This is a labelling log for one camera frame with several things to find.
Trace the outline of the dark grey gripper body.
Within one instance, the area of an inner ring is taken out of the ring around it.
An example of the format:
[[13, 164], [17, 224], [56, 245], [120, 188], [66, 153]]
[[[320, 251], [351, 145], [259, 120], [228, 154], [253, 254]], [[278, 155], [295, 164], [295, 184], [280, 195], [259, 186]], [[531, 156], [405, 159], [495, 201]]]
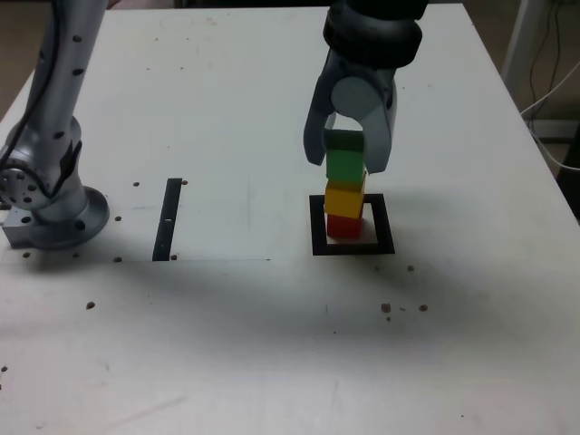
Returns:
[[395, 87], [393, 69], [373, 69], [358, 63], [350, 62], [334, 50], [330, 49], [326, 63], [332, 73], [341, 80], [346, 77], [357, 77], [368, 82], [373, 88], [382, 93], [392, 93]]

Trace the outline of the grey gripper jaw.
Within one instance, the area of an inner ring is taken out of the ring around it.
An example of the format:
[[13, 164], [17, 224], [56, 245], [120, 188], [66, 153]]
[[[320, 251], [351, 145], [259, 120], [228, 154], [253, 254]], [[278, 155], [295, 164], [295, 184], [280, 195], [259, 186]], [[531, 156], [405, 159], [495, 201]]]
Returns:
[[364, 139], [363, 160], [370, 174], [386, 170], [391, 151], [397, 111], [397, 88], [394, 80], [379, 87], [361, 77], [342, 78], [333, 87], [334, 111], [357, 121]]
[[328, 52], [324, 67], [314, 87], [313, 98], [304, 126], [304, 152], [306, 159], [321, 166], [324, 161], [324, 129], [328, 117], [334, 112], [331, 92], [334, 86], [334, 67], [331, 51]]

